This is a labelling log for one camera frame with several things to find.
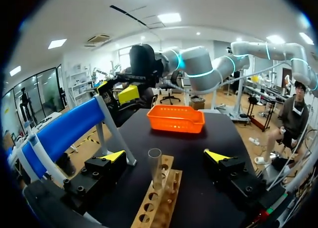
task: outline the robotic arm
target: robotic arm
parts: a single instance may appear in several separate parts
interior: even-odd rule
[[[204,47],[186,50],[171,48],[156,54],[156,57],[161,58],[164,66],[162,76],[182,68],[188,74],[192,88],[202,94],[208,93],[233,72],[248,69],[248,55],[277,61],[290,60],[293,77],[318,97],[318,75],[309,68],[303,46],[296,43],[233,42],[231,49],[232,55],[216,58],[212,62]]]

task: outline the white slippers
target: white slippers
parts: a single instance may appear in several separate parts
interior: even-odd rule
[[[255,162],[257,165],[266,165],[266,164],[270,164],[270,163],[271,163],[271,161],[265,162],[264,157],[256,157],[256,158],[254,159],[254,162]]]

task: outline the ceiling light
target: ceiling light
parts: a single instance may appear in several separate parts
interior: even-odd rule
[[[280,36],[278,35],[271,35],[271,36],[268,36],[267,39],[269,41],[271,41],[272,43],[275,43],[275,44],[283,44],[283,43],[286,43],[284,39],[282,39]]]
[[[67,39],[61,39],[61,40],[52,41],[52,42],[50,43],[48,49],[59,48],[59,47],[61,47],[61,46],[66,42],[66,40],[67,40]]]
[[[20,71],[21,71],[21,66],[18,66],[15,69],[10,71],[10,76],[14,76],[15,74],[17,74]]]
[[[299,35],[303,38],[303,40],[310,45],[314,45],[313,40],[306,33],[299,33]]]
[[[158,15],[158,18],[162,23],[175,23],[181,21],[181,16],[179,13],[166,13]]]

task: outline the wooden test tube rack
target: wooden test tube rack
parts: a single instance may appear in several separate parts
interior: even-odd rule
[[[131,228],[168,228],[177,200],[182,171],[171,169],[173,157],[162,155],[162,188],[151,181]]]

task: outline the gray hoodie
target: gray hoodie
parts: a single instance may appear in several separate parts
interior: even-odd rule
[[[295,107],[298,110],[302,110],[304,108],[303,112],[301,115],[298,115],[293,111],[293,106],[294,106],[294,100],[295,96],[288,98],[284,105],[283,108],[279,111],[278,114],[278,127],[284,126],[286,130],[288,130],[291,134],[292,137],[297,140],[300,138],[302,132],[305,129],[308,117],[309,117],[309,112],[308,108],[305,104],[305,102],[295,102]]]

